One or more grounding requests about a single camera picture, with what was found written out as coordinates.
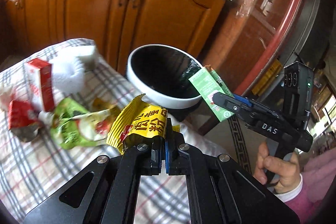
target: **finger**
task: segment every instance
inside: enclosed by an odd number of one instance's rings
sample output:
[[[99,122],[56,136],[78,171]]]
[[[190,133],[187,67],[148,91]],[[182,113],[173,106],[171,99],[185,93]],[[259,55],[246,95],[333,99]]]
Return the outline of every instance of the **finger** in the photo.
[[[295,174],[297,165],[289,161],[284,161],[276,157],[268,156],[264,160],[264,166],[269,171],[282,177],[291,177]]]
[[[299,165],[299,157],[297,153],[293,152],[291,159],[289,161],[293,164]]]
[[[275,184],[275,183],[278,183],[279,181],[280,181],[280,178],[272,179],[272,181],[270,182],[270,184]]]
[[[260,153],[257,154],[257,167],[259,169],[263,169],[264,168],[264,158],[263,158],[263,156]]]
[[[258,180],[261,184],[265,184],[267,182],[265,172],[262,169],[259,169],[257,166],[254,170],[253,177],[256,180]]]
[[[262,142],[259,145],[258,152],[264,159],[269,155],[269,151],[268,151],[268,147],[267,147],[266,142]]]

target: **wooden cabinet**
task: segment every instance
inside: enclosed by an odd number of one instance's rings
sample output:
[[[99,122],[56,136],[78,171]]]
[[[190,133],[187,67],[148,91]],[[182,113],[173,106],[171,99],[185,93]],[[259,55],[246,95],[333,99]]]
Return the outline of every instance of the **wooden cabinet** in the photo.
[[[17,38],[7,17],[4,0],[0,0],[0,63],[9,55],[18,54]]]
[[[58,40],[89,38],[117,68],[120,35],[128,0],[57,0]]]
[[[26,43],[26,27],[22,12],[21,0],[4,0],[5,10],[9,23],[14,30],[18,42],[17,49],[23,52],[28,47]]]
[[[30,53],[57,43],[56,0],[21,0]]]
[[[55,3],[56,0],[5,0],[18,47],[26,54],[57,42]]]
[[[118,72],[142,45],[165,44],[197,57],[225,0],[129,0],[121,36]]]
[[[164,44],[197,57],[225,0],[5,0],[25,54],[71,38],[93,39],[118,72],[130,52]]]
[[[223,62],[222,68],[224,69],[219,70],[221,77],[230,83],[231,90],[237,88],[244,80],[251,70],[251,64],[259,60],[273,36],[272,28],[269,26],[267,29],[265,22],[260,22],[258,18],[255,18],[255,14],[257,14],[256,11],[251,13],[247,19],[230,54]]]

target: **white bowl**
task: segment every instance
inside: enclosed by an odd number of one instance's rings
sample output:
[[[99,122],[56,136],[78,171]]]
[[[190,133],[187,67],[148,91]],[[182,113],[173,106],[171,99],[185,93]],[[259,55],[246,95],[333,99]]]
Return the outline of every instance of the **white bowl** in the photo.
[[[135,74],[133,71],[133,68],[131,66],[131,60],[135,52],[137,52],[139,49],[142,49],[144,47],[151,47],[151,46],[161,46],[161,47],[167,47],[167,48],[172,48],[176,51],[179,51],[183,53],[184,55],[188,56],[192,60],[194,60],[200,68],[202,68],[202,65],[200,62],[198,62],[195,58],[193,58],[190,54],[187,54],[184,51],[181,51],[178,48],[171,47],[171,46],[166,46],[166,45],[161,45],[161,44],[151,44],[151,45],[145,45],[142,47],[136,48],[128,57],[127,61],[127,78],[128,80],[142,93],[145,93],[146,96],[153,102],[156,103],[159,106],[165,107],[165,108],[170,108],[170,109],[185,109],[188,107],[192,107],[196,105],[200,100],[201,100],[201,95],[193,98],[187,98],[187,99],[182,99],[182,98],[175,98],[175,97],[170,97],[168,95],[164,95],[160,92],[155,91],[154,89],[150,88],[148,85],[146,85],[144,82],[142,82],[139,77]]]

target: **plaid tablecloth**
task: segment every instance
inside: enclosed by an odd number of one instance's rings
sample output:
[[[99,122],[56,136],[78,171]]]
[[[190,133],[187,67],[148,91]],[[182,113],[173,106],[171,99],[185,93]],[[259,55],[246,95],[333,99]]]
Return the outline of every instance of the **plaid tablecloth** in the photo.
[[[0,73],[4,85],[14,84],[22,100],[29,99],[24,63],[39,57],[50,60],[65,47],[94,45],[89,39],[71,39],[33,54]],[[117,103],[125,107],[140,92],[113,70],[103,58],[94,71],[85,75],[85,88],[71,97],[91,109],[93,100]],[[64,94],[54,91],[55,102]],[[41,130],[30,143],[22,143],[8,130],[8,116],[0,111],[0,199],[19,222],[25,215],[53,194],[99,155],[115,157],[117,149],[108,145],[75,147],[64,150],[53,142],[47,130]],[[185,141],[203,153],[217,156],[225,151],[181,123]],[[142,177],[134,223],[189,223],[190,212],[184,176],[169,177],[163,168],[160,176]]]

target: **green juice box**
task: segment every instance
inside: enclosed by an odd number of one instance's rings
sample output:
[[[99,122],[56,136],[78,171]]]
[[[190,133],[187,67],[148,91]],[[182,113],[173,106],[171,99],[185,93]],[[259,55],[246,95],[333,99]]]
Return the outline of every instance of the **green juice box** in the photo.
[[[210,66],[205,66],[200,69],[196,74],[189,78],[189,81],[197,89],[220,122],[233,115],[232,112],[215,105],[212,101],[213,95],[217,92],[224,93],[231,97],[233,97],[233,94]]]

